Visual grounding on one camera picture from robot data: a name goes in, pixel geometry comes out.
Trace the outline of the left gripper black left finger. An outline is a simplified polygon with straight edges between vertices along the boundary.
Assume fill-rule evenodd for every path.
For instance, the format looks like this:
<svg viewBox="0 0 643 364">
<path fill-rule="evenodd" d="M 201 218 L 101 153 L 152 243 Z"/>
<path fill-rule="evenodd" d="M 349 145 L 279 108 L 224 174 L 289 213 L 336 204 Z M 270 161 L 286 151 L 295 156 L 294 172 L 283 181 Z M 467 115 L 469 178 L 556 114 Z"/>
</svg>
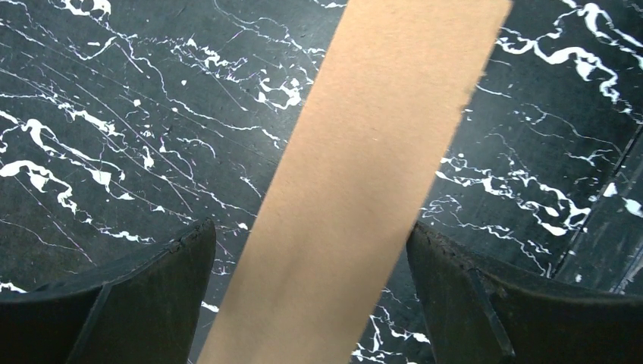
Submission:
<svg viewBox="0 0 643 364">
<path fill-rule="evenodd" d="M 216 251 L 212 219 L 27 293 L 1 295 L 3 363 L 185 363 Z"/>
</svg>

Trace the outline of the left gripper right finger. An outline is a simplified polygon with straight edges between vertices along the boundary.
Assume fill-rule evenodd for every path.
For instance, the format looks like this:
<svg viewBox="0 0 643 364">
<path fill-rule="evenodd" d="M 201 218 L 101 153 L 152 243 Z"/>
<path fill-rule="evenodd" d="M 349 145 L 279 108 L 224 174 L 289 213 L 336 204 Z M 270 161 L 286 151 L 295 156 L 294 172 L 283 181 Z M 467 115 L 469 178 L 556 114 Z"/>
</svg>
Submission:
<svg viewBox="0 0 643 364">
<path fill-rule="evenodd" d="M 417 223 L 406 255 L 438 363 L 640 363 L 642 298 L 577 287 Z"/>
</svg>

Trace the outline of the brown cardboard box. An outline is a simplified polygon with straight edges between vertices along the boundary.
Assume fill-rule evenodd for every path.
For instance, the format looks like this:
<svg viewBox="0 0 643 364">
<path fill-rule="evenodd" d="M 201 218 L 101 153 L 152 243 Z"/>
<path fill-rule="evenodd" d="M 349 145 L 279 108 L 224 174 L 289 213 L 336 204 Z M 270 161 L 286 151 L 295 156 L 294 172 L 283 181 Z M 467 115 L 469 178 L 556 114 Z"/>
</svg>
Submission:
<svg viewBox="0 0 643 364">
<path fill-rule="evenodd" d="M 350 361 L 511 7 L 348 2 L 200 363 Z"/>
</svg>

